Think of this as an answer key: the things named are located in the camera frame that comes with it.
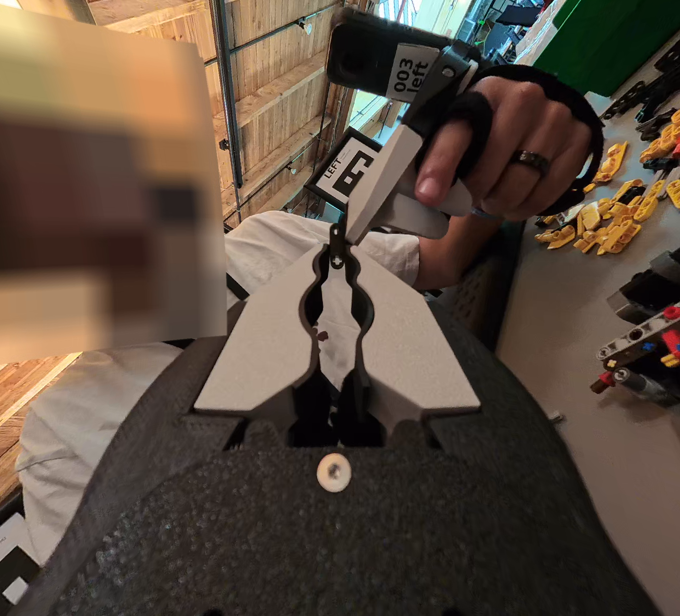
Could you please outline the person's left hand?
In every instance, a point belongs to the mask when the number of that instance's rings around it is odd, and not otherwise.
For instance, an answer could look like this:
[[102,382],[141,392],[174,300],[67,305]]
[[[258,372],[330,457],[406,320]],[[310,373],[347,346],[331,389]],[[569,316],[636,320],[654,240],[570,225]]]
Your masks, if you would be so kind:
[[485,148],[463,182],[475,207],[524,221],[566,192],[589,157],[591,131],[531,82],[488,77],[468,90],[493,117]]

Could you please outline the person in white shirt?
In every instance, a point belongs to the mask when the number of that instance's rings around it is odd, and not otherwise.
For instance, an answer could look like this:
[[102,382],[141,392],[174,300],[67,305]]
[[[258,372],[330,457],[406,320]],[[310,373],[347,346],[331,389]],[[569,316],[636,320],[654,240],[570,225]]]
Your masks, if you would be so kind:
[[[225,234],[226,272],[249,295],[268,284],[316,244],[330,225],[284,212],[259,213]],[[415,236],[370,232],[361,243],[376,263],[413,286],[420,267]],[[351,290],[331,275],[319,321],[321,372],[341,389],[353,366],[358,324]],[[130,410],[181,353],[168,343],[84,352],[29,406],[16,472],[27,534],[43,566],[69,526],[98,462]]]

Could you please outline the green plastic bin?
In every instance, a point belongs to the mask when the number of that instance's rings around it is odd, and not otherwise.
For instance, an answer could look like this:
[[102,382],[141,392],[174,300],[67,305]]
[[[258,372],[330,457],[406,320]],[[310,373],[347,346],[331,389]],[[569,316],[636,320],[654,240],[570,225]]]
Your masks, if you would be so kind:
[[679,0],[566,0],[533,66],[611,96],[679,30]]

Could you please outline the black lego connector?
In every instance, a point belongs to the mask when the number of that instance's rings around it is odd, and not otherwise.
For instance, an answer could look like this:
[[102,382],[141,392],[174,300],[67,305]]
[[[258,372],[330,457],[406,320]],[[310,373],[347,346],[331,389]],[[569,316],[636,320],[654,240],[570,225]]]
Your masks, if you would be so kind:
[[345,223],[336,222],[329,230],[329,265],[334,270],[344,268],[347,254],[347,242],[345,239]]

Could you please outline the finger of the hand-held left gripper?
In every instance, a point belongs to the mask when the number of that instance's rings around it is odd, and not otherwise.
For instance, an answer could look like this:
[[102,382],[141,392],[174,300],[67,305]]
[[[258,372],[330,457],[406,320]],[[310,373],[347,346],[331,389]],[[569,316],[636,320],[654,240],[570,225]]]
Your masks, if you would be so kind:
[[370,229],[387,197],[419,153],[423,139],[413,129],[399,125],[350,193],[345,241],[358,245]]

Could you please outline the person's left forearm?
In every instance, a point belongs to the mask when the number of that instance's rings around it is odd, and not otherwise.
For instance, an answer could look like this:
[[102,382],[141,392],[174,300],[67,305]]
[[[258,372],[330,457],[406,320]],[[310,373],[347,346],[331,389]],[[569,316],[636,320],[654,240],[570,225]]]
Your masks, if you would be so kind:
[[452,216],[439,239],[418,238],[418,269],[413,288],[440,290],[456,285],[503,227],[523,229],[524,221],[504,221],[485,213]]

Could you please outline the black framed marker sign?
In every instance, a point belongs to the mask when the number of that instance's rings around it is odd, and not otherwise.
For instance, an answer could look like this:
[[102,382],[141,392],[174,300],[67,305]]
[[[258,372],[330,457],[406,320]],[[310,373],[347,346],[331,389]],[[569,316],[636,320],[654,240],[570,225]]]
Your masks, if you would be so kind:
[[312,173],[304,189],[346,213],[349,197],[383,146],[348,128]]

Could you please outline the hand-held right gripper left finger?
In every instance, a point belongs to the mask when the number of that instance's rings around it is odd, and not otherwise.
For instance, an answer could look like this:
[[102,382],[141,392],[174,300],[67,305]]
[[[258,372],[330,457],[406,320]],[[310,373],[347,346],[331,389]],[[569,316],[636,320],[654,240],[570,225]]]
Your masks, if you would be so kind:
[[336,443],[315,325],[329,245],[320,244],[252,294],[194,403],[198,413],[268,421],[290,445]]

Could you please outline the black lego beam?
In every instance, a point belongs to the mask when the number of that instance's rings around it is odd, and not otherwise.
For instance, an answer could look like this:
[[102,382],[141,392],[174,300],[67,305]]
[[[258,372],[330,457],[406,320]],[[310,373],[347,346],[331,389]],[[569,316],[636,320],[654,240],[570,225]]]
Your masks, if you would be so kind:
[[613,102],[600,119],[603,122],[623,116],[638,105],[640,110],[635,116],[636,130],[643,142],[659,137],[663,127],[671,122],[675,110],[658,113],[659,109],[679,92],[679,42],[673,44],[653,65],[659,73],[649,83],[639,81]]

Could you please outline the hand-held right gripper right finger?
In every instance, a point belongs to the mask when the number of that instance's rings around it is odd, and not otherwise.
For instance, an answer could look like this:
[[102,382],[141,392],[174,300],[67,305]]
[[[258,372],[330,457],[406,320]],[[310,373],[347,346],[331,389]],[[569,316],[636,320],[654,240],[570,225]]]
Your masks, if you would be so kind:
[[339,395],[340,443],[385,443],[402,422],[479,411],[425,298],[359,247],[347,249],[345,276],[360,331]]

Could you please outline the pile of yellow lego pieces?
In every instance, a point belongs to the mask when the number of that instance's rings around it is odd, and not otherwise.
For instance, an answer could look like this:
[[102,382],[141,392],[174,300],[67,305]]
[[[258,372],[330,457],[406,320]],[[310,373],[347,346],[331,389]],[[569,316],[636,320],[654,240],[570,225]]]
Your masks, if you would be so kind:
[[585,187],[584,202],[538,218],[542,231],[536,242],[548,250],[572,246],[584,255],[618,255],[663,201],[679,209],[679,109],[671,108],[636,130],[645,145],[637,162],[628,141],[614,143]]

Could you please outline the grey lego car chassis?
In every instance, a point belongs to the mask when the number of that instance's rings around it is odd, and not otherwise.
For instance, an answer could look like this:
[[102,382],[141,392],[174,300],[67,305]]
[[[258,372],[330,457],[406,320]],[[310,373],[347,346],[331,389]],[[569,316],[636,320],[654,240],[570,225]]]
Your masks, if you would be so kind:
[[679,249],[658,255],[607,302],[631,328],[597,352],[602,373],[591,391],[619,386],[639,399],[678,409]]

